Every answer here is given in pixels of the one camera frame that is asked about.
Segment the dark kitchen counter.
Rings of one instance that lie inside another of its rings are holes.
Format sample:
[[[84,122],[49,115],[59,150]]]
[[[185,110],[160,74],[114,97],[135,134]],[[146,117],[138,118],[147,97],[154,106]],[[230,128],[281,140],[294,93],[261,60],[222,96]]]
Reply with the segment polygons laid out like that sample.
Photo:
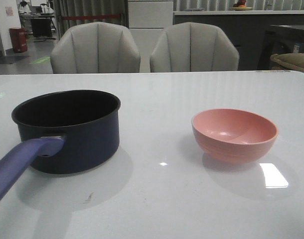
[[[173,22],[220,27],[239,51],[239,70],[258,70],[265,30],[270,25],[304,25],[304,10],[175,11]]]

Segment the fruit plate on counter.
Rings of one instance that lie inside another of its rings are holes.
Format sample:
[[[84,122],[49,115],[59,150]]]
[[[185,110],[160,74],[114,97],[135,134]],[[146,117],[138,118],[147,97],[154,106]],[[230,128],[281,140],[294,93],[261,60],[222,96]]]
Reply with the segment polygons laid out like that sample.
[[[238,0],[232,5],[232,9],[236,11],[252,10],[252,7],[246,5],[246,0]]]

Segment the grey upholstered chair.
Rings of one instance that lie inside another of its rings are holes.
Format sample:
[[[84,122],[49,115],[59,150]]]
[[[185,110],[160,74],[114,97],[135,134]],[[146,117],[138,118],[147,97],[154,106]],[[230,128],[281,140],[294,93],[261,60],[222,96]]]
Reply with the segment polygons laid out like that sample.
[[[165,28],[150,55],[150,71],[237,71],[239,52],[218,26],[185,22]]]
[[[128,28],[93,22],[69,28],[50,62],[54,74],[138,73],[141,56]]]

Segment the red bin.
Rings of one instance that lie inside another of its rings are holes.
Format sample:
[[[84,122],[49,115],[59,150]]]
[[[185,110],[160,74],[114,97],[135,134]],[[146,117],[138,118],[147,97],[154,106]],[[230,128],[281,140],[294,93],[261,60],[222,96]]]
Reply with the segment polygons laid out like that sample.
[[[13,27],[9,29],[12,43],[12,49],[15,53],[27,51],[27,43],[25,38],[25,30],[21,27]]]

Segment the white drawer cabinet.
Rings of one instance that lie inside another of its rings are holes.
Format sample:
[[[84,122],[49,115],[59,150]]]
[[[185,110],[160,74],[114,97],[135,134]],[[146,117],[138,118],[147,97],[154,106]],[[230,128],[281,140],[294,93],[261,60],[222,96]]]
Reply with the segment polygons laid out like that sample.
[[[163,28],[172,25],[172,0],[128,1],[129,29],[138,46],[140,72],[150,71],[150,54]]]

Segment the left grey upholstered chair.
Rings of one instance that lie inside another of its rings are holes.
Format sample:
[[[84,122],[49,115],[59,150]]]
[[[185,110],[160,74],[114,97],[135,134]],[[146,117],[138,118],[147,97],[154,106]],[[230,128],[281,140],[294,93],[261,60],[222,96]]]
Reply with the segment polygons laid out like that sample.
[[[128,28],[93,22],[69,28],[50,62],[54,74],[138,73],[141,56]]]

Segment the right grey upholstered chair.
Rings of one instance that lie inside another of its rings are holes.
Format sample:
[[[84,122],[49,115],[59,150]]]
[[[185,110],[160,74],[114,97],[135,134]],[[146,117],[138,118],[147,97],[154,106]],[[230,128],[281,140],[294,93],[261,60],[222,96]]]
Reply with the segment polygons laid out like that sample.
[[[150,55],[150,71],[237,71],[239,52],[218,26],[185,22],[165,28]]]

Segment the black desk in background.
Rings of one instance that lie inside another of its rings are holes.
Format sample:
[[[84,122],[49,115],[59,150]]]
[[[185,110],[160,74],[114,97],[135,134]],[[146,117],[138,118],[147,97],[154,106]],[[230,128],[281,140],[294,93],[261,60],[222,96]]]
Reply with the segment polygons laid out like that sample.
[[[52,29],[56,31],[54,15],[49,13],[28,14],[20,13],[19,19],[26,35],[33,35],[35,38],[53,38]]]

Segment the grey curtain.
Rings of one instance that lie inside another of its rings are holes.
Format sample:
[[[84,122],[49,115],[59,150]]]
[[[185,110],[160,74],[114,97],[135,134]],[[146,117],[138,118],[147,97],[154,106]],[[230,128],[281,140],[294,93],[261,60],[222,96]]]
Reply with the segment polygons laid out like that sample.
[[[58,37],[62,37],[67,29],[85,23],[107,22],[125,27],[129,26],[127,0],[55,0],[54,11]],[[62,20],[62,16],[107,15],[121,13],[121,18],[93,20]]]

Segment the tan cushion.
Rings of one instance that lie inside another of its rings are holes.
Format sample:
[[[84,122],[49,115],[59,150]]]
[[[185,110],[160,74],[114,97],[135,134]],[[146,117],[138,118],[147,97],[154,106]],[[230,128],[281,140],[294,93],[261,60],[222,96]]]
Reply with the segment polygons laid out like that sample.
[[[292,70],[304,73],[304,53],[273,54],[272,70]]]

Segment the dark blue saucepan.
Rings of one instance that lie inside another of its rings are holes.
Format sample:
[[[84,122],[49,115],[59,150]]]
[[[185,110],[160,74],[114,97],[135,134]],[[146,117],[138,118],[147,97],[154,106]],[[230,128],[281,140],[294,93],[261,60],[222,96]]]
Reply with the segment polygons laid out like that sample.
[[[120,144],[120,99],[98,90],[55,92],[12,111],[21,142],[0,160],[0,200],[31,166],[51,174],[92,169]]]

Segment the dark side table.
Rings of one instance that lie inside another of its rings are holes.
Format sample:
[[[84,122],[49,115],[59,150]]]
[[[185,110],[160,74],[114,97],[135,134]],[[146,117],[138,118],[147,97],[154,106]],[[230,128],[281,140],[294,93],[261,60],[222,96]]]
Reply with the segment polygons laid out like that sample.
[[[286,53],[304,53],[304,25],[268,26],[265,30],[257,69],[270,69],[270,56]]]

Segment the red barrier belt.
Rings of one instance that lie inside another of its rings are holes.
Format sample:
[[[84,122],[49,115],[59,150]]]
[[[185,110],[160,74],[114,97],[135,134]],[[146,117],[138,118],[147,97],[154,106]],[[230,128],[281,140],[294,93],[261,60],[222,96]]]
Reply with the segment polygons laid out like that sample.
[[[122,14],[107,14],[107,15],[82,15],[82,16],[62,16],[62,20],[93,20],[93,19],[115,19],[121,18]]]

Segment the pink bowl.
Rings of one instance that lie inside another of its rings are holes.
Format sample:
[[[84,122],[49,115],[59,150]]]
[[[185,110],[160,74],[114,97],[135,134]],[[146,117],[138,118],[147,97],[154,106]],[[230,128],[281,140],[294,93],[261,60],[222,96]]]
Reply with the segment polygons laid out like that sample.
[[[191,120],[199,147],[212,158],[244,164],[262,158],[273,146],[277,126],[258,114],[237,109],[210,109]]]

